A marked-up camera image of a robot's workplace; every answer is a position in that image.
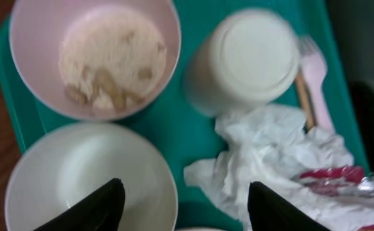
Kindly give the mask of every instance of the white bowl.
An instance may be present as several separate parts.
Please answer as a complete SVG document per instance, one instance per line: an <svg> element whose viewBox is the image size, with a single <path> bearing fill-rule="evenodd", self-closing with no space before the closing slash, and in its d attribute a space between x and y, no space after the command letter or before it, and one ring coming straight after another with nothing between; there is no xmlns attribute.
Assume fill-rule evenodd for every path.
<svg viewBox="0 0 374 231"><path fill-rule="evenodd" d="M161 32L167 48L166 68L157 86L143 103L121 112L83 107L70 100L58 65L62 44L71 28L111 8L130 9L145 16ZM86 121L122 119L149 105L169 83L181 49L180 21L169 0L17 0L9 39L14 64L33 95L63 116Z"/></svg>
<svg viewBox="0 0 374 231"><path fill-rule="evenodd" d="M223 231L215 228L183 228L175 231Z"/></svg>
<svg viewBox="0 0 374 231"><path fill-rule="evenodd" d="M119 230L174 229L176 186L161 153L126 128L99 123L58 129L24 154L6 191L7 229L33 230L112 178L126 190Z"/></svg>

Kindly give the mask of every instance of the plastic fork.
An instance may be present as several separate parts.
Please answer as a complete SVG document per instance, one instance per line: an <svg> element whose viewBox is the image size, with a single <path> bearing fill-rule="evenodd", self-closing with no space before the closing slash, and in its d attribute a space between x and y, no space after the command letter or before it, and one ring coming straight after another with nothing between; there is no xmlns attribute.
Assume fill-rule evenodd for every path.
<svg viewBox="0 0 374 231"><path fill-rule="evenodd" d="M302 73L312 101L316 124L328 132L335 132L322 91L323 80L328 72L327 62L310 36L301 39L300 51Z"/></svg>

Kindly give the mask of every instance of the white powder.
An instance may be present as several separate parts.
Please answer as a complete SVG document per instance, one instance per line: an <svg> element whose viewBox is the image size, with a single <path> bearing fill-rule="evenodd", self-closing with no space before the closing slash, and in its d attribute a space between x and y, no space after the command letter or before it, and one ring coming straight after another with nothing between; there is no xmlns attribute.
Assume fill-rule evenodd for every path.
<svg viewBox="0 0 374 231"><path fill-rule="evenodd" d="M117 86L145 97L157 86L166 67L166 49L160 49L159 44L165 44L159 30L137 12L114 7L92 12L64 39L59 61L62 79L90 98L94 71L83 78L83 68L104 67ZM145 67L151 68L151 78L139 78ZM109 109L113 104L101 91L93 107Z"/></svg>

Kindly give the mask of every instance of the white tissue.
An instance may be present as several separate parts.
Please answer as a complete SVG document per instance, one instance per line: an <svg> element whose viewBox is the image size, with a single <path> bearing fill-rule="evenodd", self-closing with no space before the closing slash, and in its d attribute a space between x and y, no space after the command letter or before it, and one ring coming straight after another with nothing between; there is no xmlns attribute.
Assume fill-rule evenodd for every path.
<svg viewBox="0 0 374 231"><path fill-rule="evenodd" d="M373 225L374 198L329 198L290 180L308 169L353 164L342 137L319 128L305 135L305 120L300 109L273 104L217 118L216 132L229 151L187 166L185 183L200 187L217 208L244 223L250 223L249 185L260 181L331 230Z"/></svg>

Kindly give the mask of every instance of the pink bowl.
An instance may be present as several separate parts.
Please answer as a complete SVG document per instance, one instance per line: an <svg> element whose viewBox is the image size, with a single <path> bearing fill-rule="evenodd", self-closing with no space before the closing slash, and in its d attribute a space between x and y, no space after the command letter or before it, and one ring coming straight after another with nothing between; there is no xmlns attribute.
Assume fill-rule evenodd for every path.
<svg viewBox="0 0 374 231"><path fill-rule="evenodd" d="M82 107L68 99L58 67L61 44L72 24L86 13L108 5L143 13L155 23L167 46L167 65L157 87L142 104L124 112ZM22 80L46 106L74 119L122 119L145 108L171 79L180 48L180 21L170 0L18 0L10 23L10 49Z"/></svg>

